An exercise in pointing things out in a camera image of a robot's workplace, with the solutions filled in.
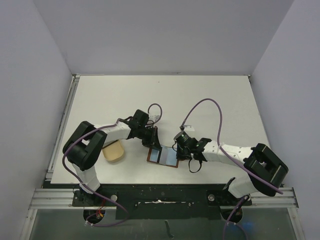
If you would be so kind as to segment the brown leather card holder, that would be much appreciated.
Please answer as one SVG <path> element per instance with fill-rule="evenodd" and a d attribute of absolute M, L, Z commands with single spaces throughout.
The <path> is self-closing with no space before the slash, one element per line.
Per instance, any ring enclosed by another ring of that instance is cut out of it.
<path fill-rule="evenodd" d="M 177 149 L 175 147 L 167 147 L 164 145 L 161 147 L 161 151 L 150 148 L 146 161 L 161 166 L 178 168 L 179 160 L 177 159 Z"/>

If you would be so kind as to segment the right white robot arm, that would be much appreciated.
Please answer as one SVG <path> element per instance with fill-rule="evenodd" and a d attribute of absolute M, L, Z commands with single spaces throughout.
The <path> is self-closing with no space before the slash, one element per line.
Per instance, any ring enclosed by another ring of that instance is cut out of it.
<path fill-rule="evenodd" d="M 174 141 L 177 144 L 177 155 L 180 159 L 203 162 L 217 162 L 238 167 L 246 172 L 246 176 L 234 176 L 226 183 L 222 192 L 223 200 L 230 205 L 235 204 L 245 195 L 260 192 L 273 197 L 280 190 L 289 168 L 265 144 L 258 143 L 254 147 L 237 147 L 222 144 L 210 138 L 197 140 L 185 131 L 179 132 Z"/>

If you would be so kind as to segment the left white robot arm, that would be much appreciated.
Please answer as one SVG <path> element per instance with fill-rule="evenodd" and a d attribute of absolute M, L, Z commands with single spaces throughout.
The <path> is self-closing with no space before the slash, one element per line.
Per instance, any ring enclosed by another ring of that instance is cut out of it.
<path fill-rule="evenodd" d="M 127 118 L 118 118 L 115 123 L 97 127 L 88 121 L 79 124 L 65 143 L 62 165 L 78 181 L 84 200 L 95 206 L 106 197 L 101 193 L 95 164 L 103 148 L 119 140 L 138 138 L 144 147 L 162 150 L 155 124 L 162 118 L 140 109 Z"/>

